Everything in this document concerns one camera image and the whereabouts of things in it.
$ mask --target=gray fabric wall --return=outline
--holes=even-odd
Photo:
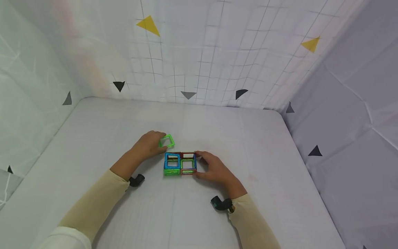
[[[348,249],[398,248],[398,1],[370,1],[284,118]]]

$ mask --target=person's left hand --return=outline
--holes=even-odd
[[[166,136],[166,133],[159,131],[149,131],[130,149],[131,153],[145,161],[151,157],[163,154],[167,151],[167,146],[159,147],[159,141]]]

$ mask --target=yellow triangle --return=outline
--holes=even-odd
[[[318,36],[317,38],[314,38],[312,40],[305,41],[301,45],[303,47],[305,47],[306,49],[308,49],[309,51],[315,53],[315,49],[316,49],[316,46],[318,45],[319,38],[321,38],[321,37]]]
[[[157,36],[159,35],[158,29],[155,26],[155,23],[153,22],[153,19],[151,16],[147,16],[144,20],[142,20],[141,22],[137,23],[137,26],[148,30],[149,32],[154,33]]]

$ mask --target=white table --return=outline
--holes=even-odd
[[[176,143],[170,151],[219,156],[252,195],[282,248],[345,248],[277,112],[100,98],[78,104],[0,211],[0,247],[38,246],[149,130],[170,133]],[[239,248],[227,214],[210,204],[220,190],[192,176],[163,176],[163,159],[137,170],[145,181],[119,202],[93,248]]]

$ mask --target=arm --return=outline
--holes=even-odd
[[[72,206],[58,227],[75,229],[87,236],[92,243],[110,211],[126,192],[129,186],[127,181],[138,166],[144,160],[166,152],[166,146],[159,147],[159,141],[165,135],[165,133],[156,131],[144,134]]]
[[[271,228],[242,183],[218,157],[206,151],[197,151],[196,154],[208,163],[209,170],[205,173],[197,172],[195,176],[221,184],[232,199],[234,212],[229,214],[229,219],[239,233],[243,249],[280,249]]]

